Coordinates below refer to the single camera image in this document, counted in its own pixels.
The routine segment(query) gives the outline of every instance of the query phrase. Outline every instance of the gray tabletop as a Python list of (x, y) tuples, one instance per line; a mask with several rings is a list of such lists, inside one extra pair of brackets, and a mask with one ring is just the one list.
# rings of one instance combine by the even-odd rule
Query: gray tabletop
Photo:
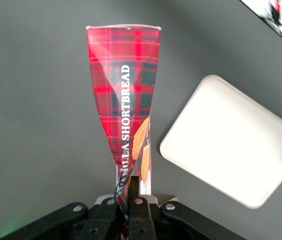
[(159, 145), (207, 75), (282, 118), (282, 39), (239, 0), (0, 1), (0, 237), (71, 202), (114, 193), (85, 26), (162, 27), (152, 102), (153, 191), (248, 240), (282, 239), (282, 184), (247, 209), (165, 160)]

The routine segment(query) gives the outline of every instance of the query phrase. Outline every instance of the white tray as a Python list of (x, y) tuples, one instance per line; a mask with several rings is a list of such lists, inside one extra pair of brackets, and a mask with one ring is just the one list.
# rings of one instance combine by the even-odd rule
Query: white tray
[(216, 75), (202, 80), (160, 150), (251, 209), (282, 182), (282, 119)]

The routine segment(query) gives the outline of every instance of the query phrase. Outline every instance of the plaid pattern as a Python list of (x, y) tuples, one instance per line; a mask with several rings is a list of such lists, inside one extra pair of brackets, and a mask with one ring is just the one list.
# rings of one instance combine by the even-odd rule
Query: plaid pattern
[[(149, 116), (160, 45), (160, 28), (145, 25), (88, 27), (88, 50), (95, 100), (114, 161), (119, 168), (118, 186), (128, 183), (135, 163), (133, 138)], [(122, 140), (121, 67), (130, 68), (130, 138)], [(129, 143), (127, 180), (121, 175), (122, 146)], [(127, 213), (127, 185), (116, 197)]]

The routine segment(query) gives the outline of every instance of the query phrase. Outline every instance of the shortbread package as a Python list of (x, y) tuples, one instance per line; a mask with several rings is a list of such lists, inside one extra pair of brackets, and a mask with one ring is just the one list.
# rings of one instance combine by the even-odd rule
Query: shortbread package
[(118, 170), (115, 196), (127, 217), (131, 174), (140, 176), (140, 194), (151, 194), (150, 110), (161, 28), (86, 29), (96, 105)]

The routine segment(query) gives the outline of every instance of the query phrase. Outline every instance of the plastic wrapper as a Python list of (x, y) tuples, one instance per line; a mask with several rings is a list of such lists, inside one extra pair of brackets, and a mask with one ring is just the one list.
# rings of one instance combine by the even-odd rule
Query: plastic wrapper
[(86, 29), (96, 105), (118, 170), (115, 196), (127, 216), (132, 171), (141, 178), (140, 194), (151, 194), (149, 117), (160, 27), (124, 24)]

